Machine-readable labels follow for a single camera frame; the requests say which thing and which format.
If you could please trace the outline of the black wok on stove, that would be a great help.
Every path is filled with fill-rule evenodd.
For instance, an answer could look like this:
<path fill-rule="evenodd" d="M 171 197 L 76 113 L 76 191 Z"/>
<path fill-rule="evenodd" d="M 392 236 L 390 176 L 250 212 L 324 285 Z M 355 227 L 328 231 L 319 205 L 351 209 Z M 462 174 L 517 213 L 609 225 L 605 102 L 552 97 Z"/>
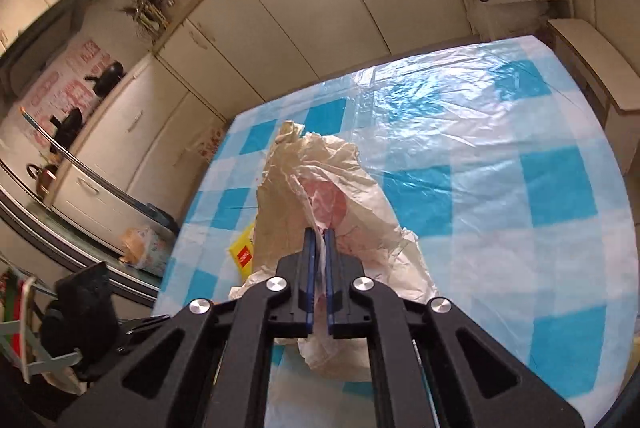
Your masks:
<path fill-rule="evenodd" d="M 93 84 L 92 90 L 96 96 L 105 98 L 124 76 L 124 66 L 119 61 L 115 61 L 107 66 L 99 76 L 87 75 L 85 81 Z"/>

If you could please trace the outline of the range hood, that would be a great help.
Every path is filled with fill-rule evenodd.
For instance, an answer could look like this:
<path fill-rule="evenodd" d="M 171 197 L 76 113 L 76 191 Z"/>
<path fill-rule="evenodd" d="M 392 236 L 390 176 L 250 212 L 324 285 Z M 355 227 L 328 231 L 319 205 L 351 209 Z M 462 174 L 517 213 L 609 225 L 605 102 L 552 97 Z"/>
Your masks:
<path fill-rule="evenodd" d="M 13 103 L 25 96 L 40 74 L 82 27 L 92 0 L 61 0 L 18 34 L 1 56 L 1 97 Z"/>

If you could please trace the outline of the small white step stool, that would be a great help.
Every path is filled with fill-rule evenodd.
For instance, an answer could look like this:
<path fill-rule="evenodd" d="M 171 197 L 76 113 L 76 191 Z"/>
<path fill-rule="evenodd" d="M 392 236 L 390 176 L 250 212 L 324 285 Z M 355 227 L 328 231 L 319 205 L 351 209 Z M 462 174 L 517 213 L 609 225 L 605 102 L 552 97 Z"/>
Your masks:
<path fill-rule="evenodd" d="M 596 28 L 582 19 L 550 19 L 554 51 L 582 75 L 605 108 L 604 132 L 623 175 L 639 147 L 639 75 Z"/>

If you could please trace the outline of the white plastic bag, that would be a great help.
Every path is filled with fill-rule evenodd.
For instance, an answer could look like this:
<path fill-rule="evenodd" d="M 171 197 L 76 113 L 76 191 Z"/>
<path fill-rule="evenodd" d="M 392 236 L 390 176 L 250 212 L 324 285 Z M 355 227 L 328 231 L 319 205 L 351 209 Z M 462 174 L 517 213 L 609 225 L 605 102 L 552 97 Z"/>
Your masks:
<path fill-rule="evenodd" d="M 265 387 L 274 341 L 290 338 L 324 376 L 422 393 L 407 317 L 435 285 L 356 145 L 284 123 L 256 199 L 254 273 L 214 310 L 229 343 L 220 379 Z"/>

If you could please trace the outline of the yellow paper packet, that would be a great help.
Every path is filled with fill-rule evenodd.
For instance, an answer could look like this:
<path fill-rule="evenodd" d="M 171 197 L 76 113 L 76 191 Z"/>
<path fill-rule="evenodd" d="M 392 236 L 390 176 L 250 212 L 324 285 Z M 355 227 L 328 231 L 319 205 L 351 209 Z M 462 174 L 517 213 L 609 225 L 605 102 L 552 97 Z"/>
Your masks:
<path fill-rule="evenodd" d="M 228 248 L 242 281 L 246 281 L 253 272 L 254 228 L 255 222 L 252 221 Z"/>

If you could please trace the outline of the blue checkered plastic tablecloth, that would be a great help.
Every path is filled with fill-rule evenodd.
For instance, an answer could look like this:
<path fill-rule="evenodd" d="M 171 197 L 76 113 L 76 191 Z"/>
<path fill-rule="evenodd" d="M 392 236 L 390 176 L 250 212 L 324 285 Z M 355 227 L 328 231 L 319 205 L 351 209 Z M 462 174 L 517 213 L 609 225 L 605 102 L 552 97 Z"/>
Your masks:
<path fill-rule="evenodd" d="M 605 415 L 638 315 L 634 221 L 603 130 L 550 48 L 525 36 L 408 57 L 238 115 L 186 214 L 158 315 L 239 284 L 228 249 L 256 216 L 285 121 L 356 144 L 439 292 L 587 426 Z"/>

